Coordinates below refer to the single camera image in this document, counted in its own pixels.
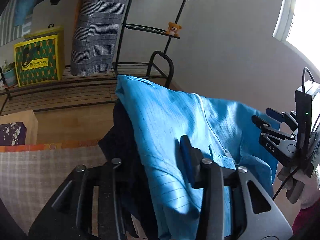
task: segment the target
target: wire shelf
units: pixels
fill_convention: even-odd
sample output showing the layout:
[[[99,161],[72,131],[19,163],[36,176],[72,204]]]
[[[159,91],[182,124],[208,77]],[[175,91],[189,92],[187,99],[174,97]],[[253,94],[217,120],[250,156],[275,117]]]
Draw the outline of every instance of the wire shelf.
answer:
[[[145,77],[148,65],[119,64],[118,72],[122,75]],[[148,78],[165,79],[154,67]],[[106,73],[93,74],[90,77],[75,77],[66,67],[60,82],[39,84],[9,89],[12,96],[7,100],[1,115],[12,114],[32,109],[34,112],[113,103],[116,96],[116,74],[111,68]]]
[[[180,37],[166,34],[166,30],[162,30],[162,29],[158,29],[158,28],[154,28],[154,27],[148,27],[148,26],[137,25],[137,24],[125,24],[124,26],[130,30],[137,30],[137,31],[143,31],[143,32],[148,32],[148,33],[156,33],[156,34],[168,36],[171,38],[180,39]]]

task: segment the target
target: beige plaid cloth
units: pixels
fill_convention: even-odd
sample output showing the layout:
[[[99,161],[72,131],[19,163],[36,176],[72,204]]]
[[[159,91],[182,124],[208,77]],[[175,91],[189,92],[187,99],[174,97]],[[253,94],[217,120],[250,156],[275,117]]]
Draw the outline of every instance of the beige plaid cloth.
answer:
[[[28,233],[39,212],[75,166],[103,165],[99,146],[0,153],[0,198]]]

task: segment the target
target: blue shirt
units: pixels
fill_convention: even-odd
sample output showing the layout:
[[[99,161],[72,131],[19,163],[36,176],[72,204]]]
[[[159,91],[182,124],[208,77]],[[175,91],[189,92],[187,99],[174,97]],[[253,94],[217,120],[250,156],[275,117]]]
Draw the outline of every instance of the blue shirt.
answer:
[[[23,25],[27,15],[33,13],[33,8],[39,0],[17,0],[14,9],[14,25]]]
[[[246,166],[273,195],[277,160],[259,145],[260,130],[252,123],[259,111],[234,101],[172,91],[148,80],[118,76],[116,88],[133,125],[141,163],[145,167],[157,218],[159,238],[194,240],[203,189],[188,183],[180,152],[180,138],[223,167]],[[224,189],[225,236],[231,231],[230,196]]]

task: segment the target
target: teddy bear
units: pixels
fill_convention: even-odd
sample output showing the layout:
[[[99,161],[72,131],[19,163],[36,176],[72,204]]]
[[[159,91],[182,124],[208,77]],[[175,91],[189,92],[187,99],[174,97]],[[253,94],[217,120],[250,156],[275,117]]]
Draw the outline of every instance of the teddy bear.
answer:
[[[169,35],[172,35],[172,36],[175,36],[175,37],[179,37],[178,31],[181,30],[181,29],[182,29],[181,25],[169,22],[169,27],[168,27],[168,30],[165,32],[165,34],[169,34]]]

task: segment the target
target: black metal rack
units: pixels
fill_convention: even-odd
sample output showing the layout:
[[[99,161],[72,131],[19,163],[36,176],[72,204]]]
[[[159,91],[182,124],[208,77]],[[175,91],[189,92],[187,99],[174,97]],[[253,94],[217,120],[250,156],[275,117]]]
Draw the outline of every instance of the black metal rack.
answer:
[[[186,1],[187,0],[183,0],[175,23],[178,22]],[[6,95],[0,108],[0,115],[29,109],[32,109],[34,112],[40,112],[77,106],[114,103],[117,100],[115,90],[116,79],[119,74],[146,79],[165,79],[164,86],[168,88],[173,77],[174,68],[172,60],[166,55],[166,52],[171,39],[179,39],[179,37],[166,34],[166,30],[143,25],[128,24],[127,17],[131,3],[132,0],[128,0],[128,6],[124,14],[119,37],[116,62],[113,63],[113,67],[109,71],[106,73],[95,73],[89,77],[76,77],[71,75],[70,66],[66,66],[61,81],[8,88],[0,68],[0,83],[1,81],[3,83],[0,84],[0,98],[1,96]],[[168,36],[169,38],[164,51],[154,51],[149,62],[119,62],[125,28]],[[167,61],[169,65],[168,75],[154,63],[156,55],[159,55]]]
[[[179,18],[180,18],[180,15],[182,13],[182,10],[183,10],[183,7],[185,5],[187,0],[183,0],[182,1],[182,4],[180,6],[180,10],[178,12],[178,15],[176,17],[176,20],[175,20],[175,23],[178,23],[179,21]],[[164,51],[163,52],[160,52],[158,51],[158,55],[160,55],[162,58],[164,58],[168,63],[168,59],[170,59],[166,53],[167,53],[167,50],[168,50],[168,47],[169,47],[169,44],[171,42],[171,39],[172,38],[176,38],[176,39],[180,39],[180,37],[175,37],[175,36],[172,36],[172,35],[168,35],[166,34],[166,30],[162,30],[162,29],[158,29],[158,28],[154,28],[154,27],[148,27],[148,26],[143,26],[143,25],[136,25],[136,24],[128,24],[127,23],[127,19],[128,19],[128,15],[129,15],[129,11],[130,11],[130,7],[131,7],[131,3],[132,3],[132,0],[129,0],[128,1],[128,6],[126,8],[126,11],[124,13],[124,20],[123,20],[123,23],[122,23],[122,28],[121,28],[121,33],[120,33],[120,37],[119,37],[119,43],[118,43],[118,49],[117,49],[117,56],[116,56],[116,62],[114,64],[114,70],[115,72],[117,73],[118,72],[118,66],[119,65],[123,65],[123,64],[127,64],[127,62],[119,62],[119,57],[120,57],[120,51],[121,51],[121,44],[122,44],[122,39],[123,39],[123,35],[124,35],[124,30],[127,28],[127,29],[131,29],[131,30],[137,30],[137,31],[144,31],[144,32],[149,32],[149,33],[155,33],[155,34],[160,34],[160,35],[165,35],[165,36],[168,36],[169,39],[167,41],[167,44],[164,48]],[[144,65],[148,65],[148,68],[150,66],[150,62],[149,63],[142,63],[142,62],[138,62],[138,63],[131,63],[132,65],[135,65],[135,64],[144,64]],[[155,67],[157,70],[159,70],[159,68],[156,66],[155,63],[152,63],[152,66]],[[173,76],[173,64],[170,66],[170,63],[169,63],[169,68],[170,68],[170,71],[172,70],[172,73],[169,72],[169,75],[168,76],[171,76],[171,79],[172,79],[172,76]]]

